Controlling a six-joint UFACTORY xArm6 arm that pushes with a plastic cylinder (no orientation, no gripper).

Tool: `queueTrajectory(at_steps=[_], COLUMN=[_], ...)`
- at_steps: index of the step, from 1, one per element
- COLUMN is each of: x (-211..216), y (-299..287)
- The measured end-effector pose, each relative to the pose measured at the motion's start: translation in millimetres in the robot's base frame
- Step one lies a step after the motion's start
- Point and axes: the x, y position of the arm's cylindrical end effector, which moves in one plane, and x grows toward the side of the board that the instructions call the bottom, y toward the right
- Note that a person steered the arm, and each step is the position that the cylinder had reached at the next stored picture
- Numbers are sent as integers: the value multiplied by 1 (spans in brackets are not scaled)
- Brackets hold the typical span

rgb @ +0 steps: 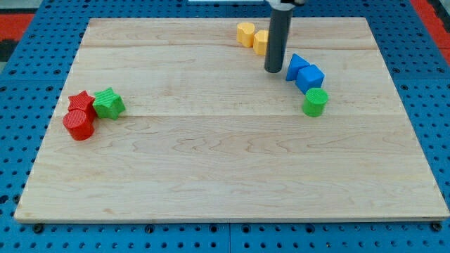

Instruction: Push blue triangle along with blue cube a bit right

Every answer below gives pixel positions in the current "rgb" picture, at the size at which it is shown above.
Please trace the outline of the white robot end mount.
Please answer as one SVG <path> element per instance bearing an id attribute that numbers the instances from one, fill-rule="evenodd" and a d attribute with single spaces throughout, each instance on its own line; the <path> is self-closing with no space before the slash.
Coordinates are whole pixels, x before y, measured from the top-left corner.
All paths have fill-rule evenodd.
<path id="1" fill-rule="evenodd" d="M 297 6 L 303 6 L 305 0 L 266 0 L 270 7 L 277 11 L 291 11 Z"/>

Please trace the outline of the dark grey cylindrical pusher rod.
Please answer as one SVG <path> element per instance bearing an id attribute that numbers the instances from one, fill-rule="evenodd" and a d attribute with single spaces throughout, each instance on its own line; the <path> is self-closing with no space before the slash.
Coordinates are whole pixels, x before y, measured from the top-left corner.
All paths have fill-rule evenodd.
<path id="1" fill-rule="evenodd" d="M 282 70 L 292 16 L 293 9 L 280 11 L 273 8 L 271 10 L 264 61 L 264 69 L 269 73 L 278 73 Z"/>

